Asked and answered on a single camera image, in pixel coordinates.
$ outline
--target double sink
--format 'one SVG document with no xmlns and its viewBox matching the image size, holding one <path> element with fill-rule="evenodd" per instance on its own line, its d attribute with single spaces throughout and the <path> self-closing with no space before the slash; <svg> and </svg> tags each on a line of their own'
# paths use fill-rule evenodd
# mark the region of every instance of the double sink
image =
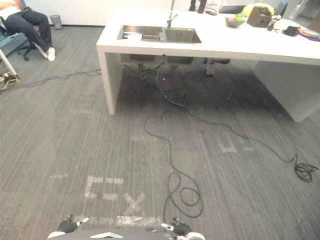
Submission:
<svg viewBox="0 0 320 240">
<path fill-rule="evenodd" d="M 118 40 L 133 38 L 135 41 L 158 42 L 158 43 L 202 43 L 196 30 L 193 28 L 161 27 L 161 26 L 130 26 L 123 25 L 120 29 Z M 156 55 L 146 54 L 121 54 L 124 63 L 151 63 L 158 64 L 164 58 Z M 193 57 L 188 56 L 166 56 L 168 64 L 191 64 Z"/>
<path fill-rule="evenodd" d="M 120 30 L 118 40 L 127 39 L 130 35 L 139 35 L 141 41 L 147 42 L 201 43 L 196 30 L 193 28 L 124 25 Z"/>
</svg>

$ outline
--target foot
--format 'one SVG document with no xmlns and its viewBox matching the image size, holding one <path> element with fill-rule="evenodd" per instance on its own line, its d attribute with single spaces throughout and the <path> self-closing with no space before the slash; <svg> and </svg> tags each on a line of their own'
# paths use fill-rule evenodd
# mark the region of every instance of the foot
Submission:
<svg viewBox="0 0 320 240">
<path fill-rule="evenodd" d="M 56 50 L 53 47 L 49 47 L 49 50 L 46 52 L 48 60 L 53 62 L 56 59 Z"/>
<path fill-rule="evenodd" d="M 36 43 L 34 43 L 34 46 L 39 50 L 39 52 L 44 56 L 46 59 L 48 58 L 47 53 Z"/>
</svg>

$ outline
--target box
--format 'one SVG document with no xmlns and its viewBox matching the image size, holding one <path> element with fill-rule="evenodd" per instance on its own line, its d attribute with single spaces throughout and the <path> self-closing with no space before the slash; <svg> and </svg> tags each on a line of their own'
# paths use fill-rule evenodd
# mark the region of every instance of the box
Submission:
<svg viewBox="0 0 320 240">
<path fill-rule="evenodd" d="M 247 20 L 252 27 L 266 28 L 271 22 L 271 12 L 267 7 L 255 6 Z"/>
<path fill-rule="evenodd" d="M 318 12 L 318 14 L 315 16 L 315 18 L 312 20 L 312 22 L 307 28 L 312 31 L 316 31 L 320 33 L 320 11 Z"/>
</svg>

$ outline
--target person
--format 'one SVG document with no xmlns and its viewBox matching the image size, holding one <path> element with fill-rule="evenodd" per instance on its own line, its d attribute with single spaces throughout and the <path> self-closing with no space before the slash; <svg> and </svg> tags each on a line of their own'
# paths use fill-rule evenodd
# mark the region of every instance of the person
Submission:
<svg viewBox="0 0 320 240">
<path fill-rule="evenodd" d="M 12 34 L 23 33 L 46 59 L 51 62 L 56 59 L 46 15 L 33 10 L 22 10 L 21 0 L 0 0 L 0 16 L 5 21 L 7 31 Z M 40 35 L 34 25 L 39 26 Z"/>
<path fill-rule="evenodd" d="M 201 0 L 195 1 L 195 10 L 198 11 L 200 6 Z M 220 9 L 223 7 L 223 1 L 222 0 L 207 0 L 204 12 L 210 15 L 217 15 L 220 11 Z"/>
<path fill-rule="evenodd" d="M 193 9 L 193 4 L 194 4 L 194 10 L 198 11 L 199 6 L 200 6 L 201 0 L 191 0 L 191 6 L 190 9 Z M 204 7 L 204 12 L 210 15 L 217 15 L 219 11 L 223 7 L 223 0 L 207 0 L 205 7 Z M 214 76 L 215 75 L 215 67 L 214 64 L 220 63 L 220 64 L 228 64 L 230 62 L 230 59 L 228 58 L 208 58 L 204 61 L 206 63 L 206 71 L 205 73 L 208 76 Z"/>
</svg>

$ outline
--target white wall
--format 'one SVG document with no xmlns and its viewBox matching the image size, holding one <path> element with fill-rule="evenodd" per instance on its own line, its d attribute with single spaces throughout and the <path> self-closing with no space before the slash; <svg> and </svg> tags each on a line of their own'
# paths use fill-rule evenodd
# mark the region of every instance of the white wall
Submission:
<svg viewBox="0 0 320 240">
<path fill-rule="evenodd" d="M 64 25 L 104 26 L 114 12 L 122 8 L 160 8 L 169 9 L 171 0 L 24 0 L 33 10 L 51 15 L 60 15 Z M 176 0 L 174 9 L 188 10 L 191 0 Z M 223 0 L 225 6 L 246 5 L 255 0 Z M 263 0 L 276 7 L 280 0 Z M 301 2 L 289 0 L 285 16 Z"/>
</svg>

